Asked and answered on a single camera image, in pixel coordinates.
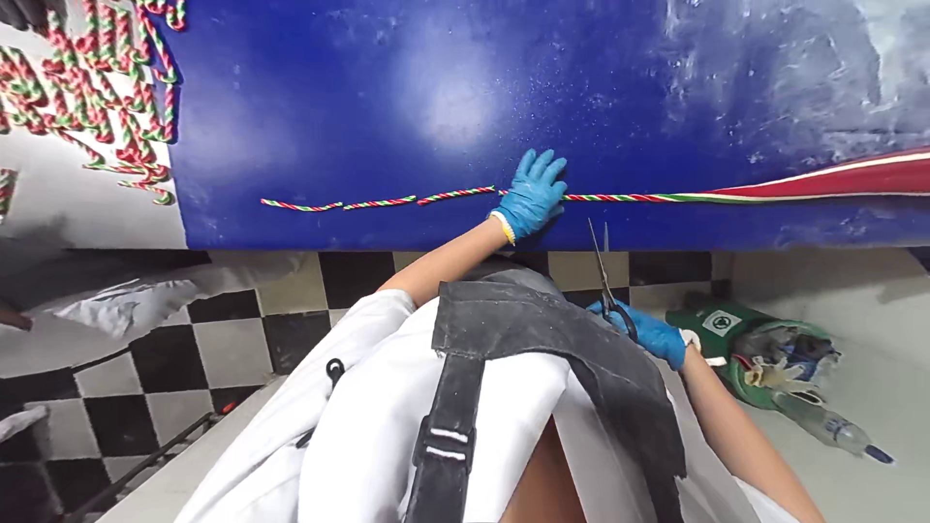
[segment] blue glove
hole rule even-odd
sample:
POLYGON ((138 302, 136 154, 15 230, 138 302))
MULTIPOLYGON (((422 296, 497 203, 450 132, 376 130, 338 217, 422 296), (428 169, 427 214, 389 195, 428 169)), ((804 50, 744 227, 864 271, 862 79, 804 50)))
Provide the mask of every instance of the blue glove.
MULTIPOLYGON (((633 325, 636 326, 636 333, 639 334, 639 344, 645 350, 668 361, 672 370, 678 370, 684 365, 684 339, 680 330, 625 303, 617 302, 617 305, 623 307, 630 315, 633 325)), ((597 302, 589 306, 588 311, 603 315, 604 306, 597 302)), ((610 313, 610 323, 623 332, 627 331, 623 316, 616 311, 610 313)))
POLYGON ((542 229, 546 222, 565 211, 559 201, 568 186, 555 178, 567 160, 559 158, 553 162, 553 156, 552 149, 539 158, 535 150, 526 151, 513 175, 511 189, 501 198, 500 206, 491 211, 503 221, 504 232, 512 244, 542 229))

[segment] scissors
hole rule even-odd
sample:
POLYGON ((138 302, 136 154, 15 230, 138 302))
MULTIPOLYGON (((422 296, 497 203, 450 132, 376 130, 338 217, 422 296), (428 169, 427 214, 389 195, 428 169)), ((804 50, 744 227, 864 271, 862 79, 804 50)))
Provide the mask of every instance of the scissors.
MULTIPOLYGON (((617 305, 617 302, 614 301, 614 294, 607 285, 607 271, 604 270, 604 261, 601 260, 601 249, 597 246, 597 235, 594 234, 594 225, 591 223, 591 218, 588 218, 588 228, 591 229, 591 241, 594 242, 594 254, 597 255, 597 266, 601 275, 601 305, 603 306, 601 315, 607 320, 607 323, 610 323, 610 313, 618 313, 620 317, 623 318, 623 323, 627 326, 627 336, 629 336, 634 343, 637 343, 639 341, 639 334, 636 332, 636 326, 633 325, 632 318, 623 310, 623 307, 617 305)), ((604 232, 604 241, 606 242, 606 231, 604 232)))

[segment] green trash bin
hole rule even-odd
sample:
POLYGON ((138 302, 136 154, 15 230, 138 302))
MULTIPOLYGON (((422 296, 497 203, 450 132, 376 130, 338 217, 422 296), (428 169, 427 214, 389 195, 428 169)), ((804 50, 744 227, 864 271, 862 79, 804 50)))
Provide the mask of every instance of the green trash bin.
POLYGON ((733 355, 737 339, 747 333, 776 327, 795 327, 805 334, 828 340, 821 328, 801 321, 782 320, 736 302, 718 300, 703 294, 689 294, 684 309, 669 311, 665 321, 679 329, 695 331, 704 357, 725 357, 726 365, 716 367, 717 376, 738 399, 758 408, 778 410, 770 389, 747 385, 746 367, 733 355))

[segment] black apron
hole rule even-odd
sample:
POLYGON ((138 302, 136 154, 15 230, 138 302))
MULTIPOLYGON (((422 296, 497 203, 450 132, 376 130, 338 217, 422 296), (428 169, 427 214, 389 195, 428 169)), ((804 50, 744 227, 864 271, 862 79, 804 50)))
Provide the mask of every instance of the black apron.
POLYGON ((568 361, 604 427, 642 468, 657 521, 682 522, 675 478, 686 474, 684 446, 646 352, 561 295, 482 279, 439 287, 432 348, 445 364, 420 425, 405 523, 461 523, 485 362, 526 352, 568 361))

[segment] blue table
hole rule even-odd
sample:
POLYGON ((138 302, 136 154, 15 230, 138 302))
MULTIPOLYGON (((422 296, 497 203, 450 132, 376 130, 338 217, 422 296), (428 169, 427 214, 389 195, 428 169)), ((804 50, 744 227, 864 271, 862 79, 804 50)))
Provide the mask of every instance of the blue table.
MULTIPOLYGON (((322 213, 496 184, 528 147, 576 194, 696 192, 930 144, 927 86, 886 79, 851 2, 197 0, 166 32, 183 76, 171 147, 191 248, 434 248, 495 195, 322 213)), ((908 33, 897 43, 926 52, 908 33)), ((567 203, 521 249, 919 245, 930 201, 567 203)))

